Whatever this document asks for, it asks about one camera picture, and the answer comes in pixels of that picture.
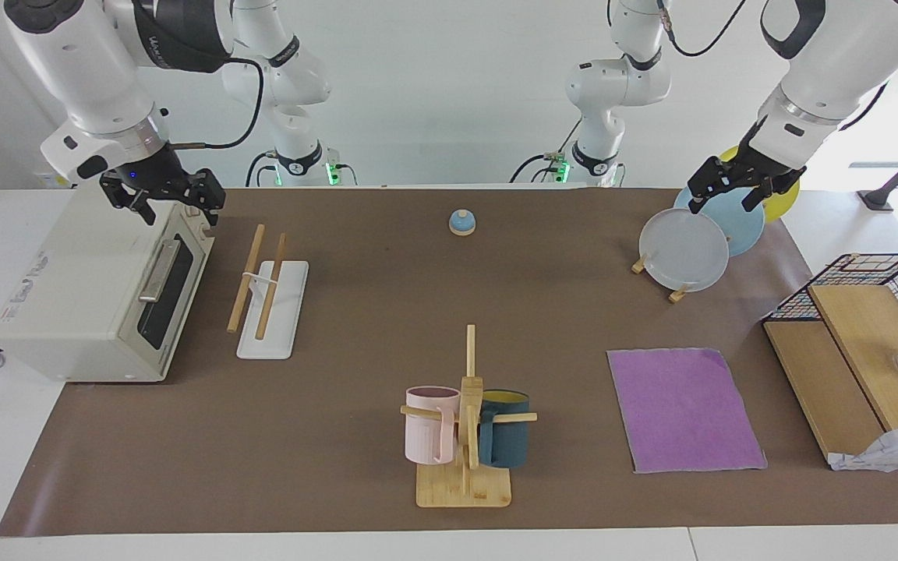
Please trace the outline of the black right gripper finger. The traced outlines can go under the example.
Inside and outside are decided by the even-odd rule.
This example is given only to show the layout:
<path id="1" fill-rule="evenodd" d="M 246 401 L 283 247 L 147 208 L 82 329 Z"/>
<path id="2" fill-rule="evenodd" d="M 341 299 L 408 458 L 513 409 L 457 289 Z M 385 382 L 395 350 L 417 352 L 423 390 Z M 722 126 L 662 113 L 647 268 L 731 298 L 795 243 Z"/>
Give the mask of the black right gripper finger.
<path id="1" fill-rule="evenodd" d="M 186 174 L 186 187 L 179 201 L 202 210 L 211 227 L 217 227 L 220 212 L 224 209 L 225 190 L 211 169 L 200 169 Z"/>
<path id="2" fill-rule="evenodd" d="M 134 191 L 128 192 L 124 186 L 124 182 L 115 171 L 106 171 L 101 175 L 101 188 L 115 209 L 125 207 L 131 212 L 142 217 L 147 226 L 154 226 L 154 209 L 149 203 L 147 192 Z"/>

